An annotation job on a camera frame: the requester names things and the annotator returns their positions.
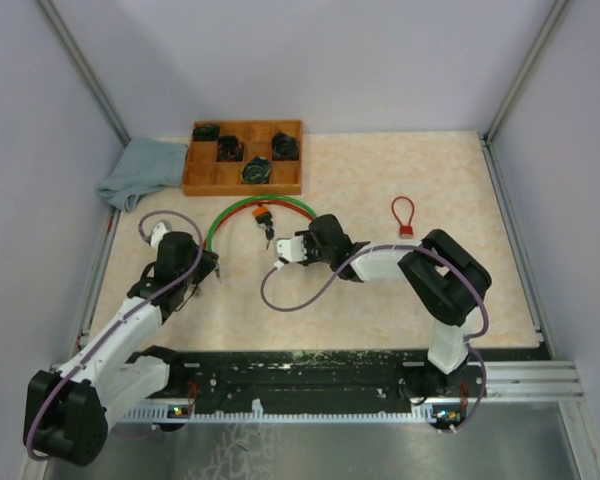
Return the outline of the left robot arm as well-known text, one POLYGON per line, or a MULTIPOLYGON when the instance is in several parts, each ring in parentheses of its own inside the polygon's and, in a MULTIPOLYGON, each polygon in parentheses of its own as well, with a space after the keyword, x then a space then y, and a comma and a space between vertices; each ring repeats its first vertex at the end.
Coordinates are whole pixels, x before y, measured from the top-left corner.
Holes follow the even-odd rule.
POLYGON ((181 231, 153 235, 156 259, 129 289, 119 310, 80 352, 54 371, 29 381, 23 444, 29 457, 91 463, 118 421, 154 393, 174 397, 188 384, 181 354, 153 346, 152 336, 218 269, 217 254, 181 231))

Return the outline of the green cable lock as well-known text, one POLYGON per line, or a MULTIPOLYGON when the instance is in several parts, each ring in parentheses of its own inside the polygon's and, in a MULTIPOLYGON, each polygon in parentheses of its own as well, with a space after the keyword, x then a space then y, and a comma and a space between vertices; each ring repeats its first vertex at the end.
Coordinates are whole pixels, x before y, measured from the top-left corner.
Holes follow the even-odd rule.
POLYGON ((220 226, 228 221, 236 213, 255 205, 279 205, 296 211, 309 220, 314 220, 317 213, 306 203, 290 196, 278 194, 261 194, 239 200, 225 208, 211 223, 204 241, 204 247, 208 251, 213 250, 213 239, 220 226))

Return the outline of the red cable lock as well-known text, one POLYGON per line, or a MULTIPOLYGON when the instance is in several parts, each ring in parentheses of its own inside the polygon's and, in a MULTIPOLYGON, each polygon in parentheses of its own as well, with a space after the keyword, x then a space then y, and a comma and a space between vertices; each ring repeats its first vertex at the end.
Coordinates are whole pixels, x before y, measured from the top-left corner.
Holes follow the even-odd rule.
POLYGON ((316 212, 304 202, 294 199, 289 196, 276 194, 263 194, 247 197, 239 200, 227 208, 225 208, 212 222, 207 233, 204 247, 208 251, 213 250, 213 239, 219 228, 226 223, 233 215, 240 211, 254 207, 253 216, 257 225, 265 232, 267 245, 270 245, 274 238, 275 230, 272 220, 272 214, 268 210, 267 205, 281 206, 292 210, 309 220, 314 220, 317 216, 316 212))

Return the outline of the orange black padlock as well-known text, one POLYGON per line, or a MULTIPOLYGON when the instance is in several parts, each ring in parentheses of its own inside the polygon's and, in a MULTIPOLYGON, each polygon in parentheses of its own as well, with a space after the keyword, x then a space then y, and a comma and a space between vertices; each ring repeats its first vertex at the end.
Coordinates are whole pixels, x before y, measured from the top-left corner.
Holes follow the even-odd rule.
POLYGON ((273 216, 271 211, 264 205, 259 205, 252 211, 256 224, 263 228, 273 225, 273 216))

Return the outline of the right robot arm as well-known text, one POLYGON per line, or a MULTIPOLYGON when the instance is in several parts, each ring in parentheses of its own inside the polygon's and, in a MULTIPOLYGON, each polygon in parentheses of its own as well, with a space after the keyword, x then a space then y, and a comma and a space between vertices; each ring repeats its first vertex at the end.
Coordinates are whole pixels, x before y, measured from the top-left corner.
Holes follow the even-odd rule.
POLYGON ((448 233, 434 229, 416 245, 354 242, 338 219, 327 214, 296 232, 288 247, 276 249, 293 263, 324 263, 345 281, 408 282, 434 319, 428 387, 446 396, 461 385, 469 340, 484 335, 489 326, 484 300, 492 279, 448 233))

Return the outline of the red cable padlock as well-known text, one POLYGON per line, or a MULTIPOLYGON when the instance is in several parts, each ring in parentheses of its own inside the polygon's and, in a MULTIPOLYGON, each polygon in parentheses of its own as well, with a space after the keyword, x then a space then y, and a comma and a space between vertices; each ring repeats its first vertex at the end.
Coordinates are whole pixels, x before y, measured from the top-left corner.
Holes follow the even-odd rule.
POLYGON ((393 218, 398 224, 398 235, 401 239, 412 239, 414 237, 413 218, 415 215, 416 207, 415 203, 411 198, 404 195, 396 196, 390 205, 391 213, 393 218), (399 212, 399 206, 405 204, 409 207, 408 215, 401 215, 399 212))

